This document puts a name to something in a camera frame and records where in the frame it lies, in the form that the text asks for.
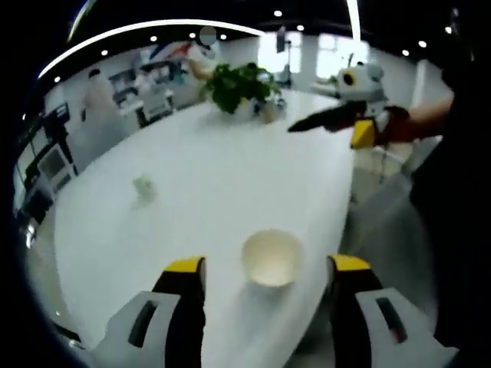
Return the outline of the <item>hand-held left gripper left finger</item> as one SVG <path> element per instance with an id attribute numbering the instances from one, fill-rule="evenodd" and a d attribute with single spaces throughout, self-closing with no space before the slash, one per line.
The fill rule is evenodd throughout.
<path id="1" fill-rule="evenodd" d="M 93 366 L 201 367 L 205 296 L 206 258 L 173 261 L 109 319 Z"/>

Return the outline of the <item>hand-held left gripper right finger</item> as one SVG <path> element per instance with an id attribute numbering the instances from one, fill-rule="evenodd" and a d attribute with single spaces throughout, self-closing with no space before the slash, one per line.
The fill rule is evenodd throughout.
<path id="1" fill-rule="evenodd" d="M 328 257 L 331 328 L 337 367 L 448 367 L 457 355 L 430 330 L 427 316 L 384 288 L 365 260 Z"/>

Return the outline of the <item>person's right hand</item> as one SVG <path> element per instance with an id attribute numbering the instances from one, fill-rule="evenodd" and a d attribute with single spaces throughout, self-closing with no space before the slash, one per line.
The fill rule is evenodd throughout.
<path id="1" fill-rule="evenodd" d="M 376 146 L 387 146 L 389 143 L 409 143 L 414 140 L 412 122 L 409 112 L 403 107 L 387 106 L 384 108 L 387 125 L 375 136 Z"/>

